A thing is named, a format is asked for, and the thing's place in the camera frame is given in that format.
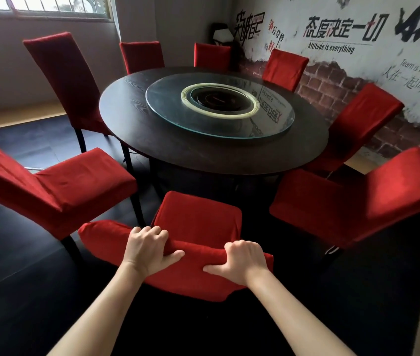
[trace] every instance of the red fabric chair cover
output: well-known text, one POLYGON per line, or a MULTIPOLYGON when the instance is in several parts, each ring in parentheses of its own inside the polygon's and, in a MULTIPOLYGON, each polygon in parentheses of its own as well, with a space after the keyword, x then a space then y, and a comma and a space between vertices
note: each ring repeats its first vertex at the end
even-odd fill
POLYGON ((76 129, 111 135, 99 113, 100 92, 70 32, 24 40, 76 129))
POLYGON ((288 172, 270 213, 346 249, 420 212, 420 148, 409 149, 353 185, 301 169, 288 172))
MULTIPOLYGON (((226 242, 240 239, 241 211, 234 206, 170 191, 154 218, 153 225, 169 231, 164 248, 168 255, 184 250, 177 263, 145 282, 164 291, 208 301, 223 301, 233 291, 243 289, 220 276, 203 272, 208 264, 226 263, 226 242)), ((78 234, 86 248, 101 260, 120 265, 131 227, 115 221, 83 225, 78 234)), ((272 271, 273 257, 265 254, 272 271)))
POLYGON ((195 43, 193 65, 217 71, 228 71, 231 47, 195 43))
POLYGON ((121 42, 127 74, 165 67, 162 47, 159 41, 121 42))
POLYGON ((329 128, 329 143, 304 168, 335 171, 404 108, 401 101, 368 83, 329 128))
POLYGON ((263 73, 263 80, 295 92, 308 63, 307 57, 273 49, 263 73))
POLYGON ((58 240, 136 191, 136 180, 100 149, 34 175, 0 151, 0 203, 58 240))

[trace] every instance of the yellow ring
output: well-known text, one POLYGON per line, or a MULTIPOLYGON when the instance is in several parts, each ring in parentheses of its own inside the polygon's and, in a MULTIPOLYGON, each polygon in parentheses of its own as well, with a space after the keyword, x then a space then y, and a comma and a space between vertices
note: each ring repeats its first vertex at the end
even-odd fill
POLYGON ((182 97, 183 104, 187 106, 189 109, 194 110, 195 112, 201 113, 202 115, 215 117, 217 119, 247 119, 248 117, 254 116, 259 111, 259 108, 260 108, 258 99, 255 98, 253 95, 251 95, 248 91, 245 91, 243 89, 238 89, 237 87, 234 87, 234 86, 224 85, 221 83, 196 83, 194 85, 190 85, 182 90, 181 97, 182 97), (240 94, 248 97, 251 100, 251 102, 253 103, 253 109, 249 112, 238 114, 238 115, 222 115, 219 113, 202 110, 196 107, 194 104, 190 103, 189 100, 187 100, 187 94, 189 93, 189 91, 193 89, 201 88, 203 86, 213 86, 213 87, 222 88, 222 89, 232 89, 236 92, 239 92, 240 94))

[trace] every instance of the human hand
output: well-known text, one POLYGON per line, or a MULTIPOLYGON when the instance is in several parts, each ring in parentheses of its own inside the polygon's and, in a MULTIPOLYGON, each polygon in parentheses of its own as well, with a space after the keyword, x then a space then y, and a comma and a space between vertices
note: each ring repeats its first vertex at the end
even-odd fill
POLYGON ((257 243, 238 240, 226 243, 225 250, 227 260, 224 265, 207 265, 203 271, 243 286, 248 286, 256 275, 269 271, 263 250, 257 243))
POLYGON ((133 267, 143 278, 159 272, 172 263, 180 260, 185 252, 182 250, 164 256, 164 245, 169 237, 167 230, 149 226, 134 227, 127 240, 126 251, 121 265, 133 267))

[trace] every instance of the black metal chair leg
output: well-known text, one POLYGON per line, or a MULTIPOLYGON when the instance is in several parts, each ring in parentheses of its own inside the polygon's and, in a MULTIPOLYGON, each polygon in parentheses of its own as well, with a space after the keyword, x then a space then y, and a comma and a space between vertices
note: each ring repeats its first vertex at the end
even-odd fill
POLYGON ((144 220, 144 215, 142 214, 141 201, 139 200, 139 194, 136 192, 130 197, 133 204, 134 213, 136 214, 137 223, 140 227, 146 226, 146 221, 144 220))
POLYGON ((131 154, 129 153, 129 147, 121 142, 121 148, 123 149, 124 161, 126 161, 126 169, 131 175, 134 173, 133 162, 131 161, 131 154))
POLYGON ((78 143, 80 144, 81 153, 87 151, 87 146, 85 144, 85 138, 83 137, 83 132, 81 129, 75 129, 76 137, 78 138, 78 143))
POLYGON ((340 255, 342 255, 343 250, 337 246, 330 247, 326 252, 322 260, 319 264, 319 273, 325 272, 330 265, 338 258, 340 255))
POLYGON ((149 159, 149 168, 151 172, 151 182, 152 182, 152 185, 154 186, 155 192, 157 193, 157 196, 161 200, 163 200, 165 196, 165 192, 164 190, 162 190, 162 187, 160 187, 160 181, 159 181, 159 178, 157 177, 157 172, 155 170, 155 160, 153 160, 152 158, 149 159))
POLYGON ((83 257, 80 253, 80 250, 78 249, 78 246, 76 245, 75 241, 73 240, 71 236, 65 237, 60 242, 70 254, 71 259, 77 265, 82 266, 85 263, 85 260, 83 260, 83 257))

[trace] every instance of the dark wooden table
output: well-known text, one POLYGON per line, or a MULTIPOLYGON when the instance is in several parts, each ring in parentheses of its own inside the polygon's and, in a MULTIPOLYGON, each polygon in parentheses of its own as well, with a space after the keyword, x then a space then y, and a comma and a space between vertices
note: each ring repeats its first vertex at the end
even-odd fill
POLYGON ((145 92, 155 81, 176 73, 212 72, 169 67, 133 73, 116 80, 101 95, 101 117, 111 132, 132 150, 172 165, 223 175, 273 175, 312 161, 325 149, 329 132, 320 113, 299 95, 251 76, 290 102, 295 121, 290 130, 257 139, 201 135, 166 121, 147 107, 145 92))

